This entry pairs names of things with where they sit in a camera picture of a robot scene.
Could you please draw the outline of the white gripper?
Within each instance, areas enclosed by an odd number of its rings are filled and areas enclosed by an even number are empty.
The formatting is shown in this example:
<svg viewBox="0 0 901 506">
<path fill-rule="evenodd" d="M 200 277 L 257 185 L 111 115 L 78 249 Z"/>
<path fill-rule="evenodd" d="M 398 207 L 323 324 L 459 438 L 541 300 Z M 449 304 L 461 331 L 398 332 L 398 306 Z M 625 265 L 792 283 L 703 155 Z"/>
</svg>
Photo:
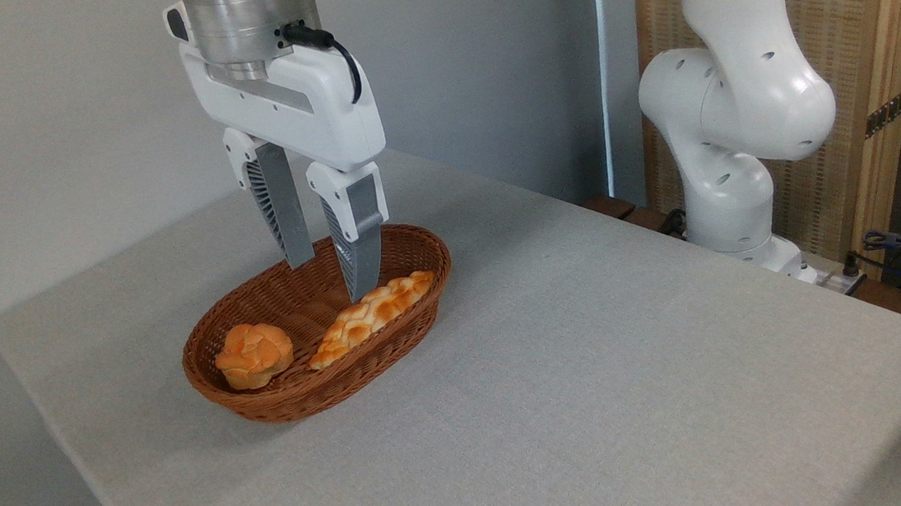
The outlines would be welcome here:
<svg viewBox="0 0 901 506">
<path fill-rule="evenodd" d="M 379 168 L 369 162 L 386 138 L 364 70 L 328 44 L 315 0 L 181 3 L 164 18 L 203 110 L 228 127 L 223 143 L 237 183 L 292 269 L 315 253 L 284 148 L 317 161 L 307 180 L 356 304 L 378 286 L 389 218 Z"/>
</svg>

